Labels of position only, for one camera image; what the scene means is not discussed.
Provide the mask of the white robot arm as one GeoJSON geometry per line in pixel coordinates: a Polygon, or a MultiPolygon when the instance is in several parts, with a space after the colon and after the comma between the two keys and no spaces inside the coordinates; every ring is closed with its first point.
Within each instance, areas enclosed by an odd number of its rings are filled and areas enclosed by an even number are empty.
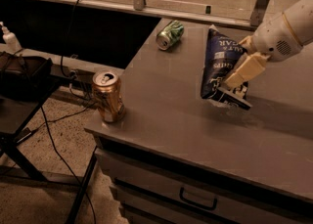
{"type": "Polygon", "coordinates": [[[300,0],[263,22],[240,44],[246,48],[222,81],[234,89],[265,70],[268,62],[282,62],[313,41],[313,0],[300,0]]]}

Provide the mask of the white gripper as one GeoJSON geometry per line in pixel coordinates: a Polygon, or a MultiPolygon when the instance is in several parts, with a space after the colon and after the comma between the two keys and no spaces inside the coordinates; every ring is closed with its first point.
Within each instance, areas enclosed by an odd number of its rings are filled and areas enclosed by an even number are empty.
{"type": "Polygon", "coordinates": [[[239,44],[251,55],[243,54],[225,77],[223,84],[229,89],[237,88],[263,72],[268,59],[282,62],[303,49],[285,13],[263,22],[252,37],[245,37],[239,44]]]}

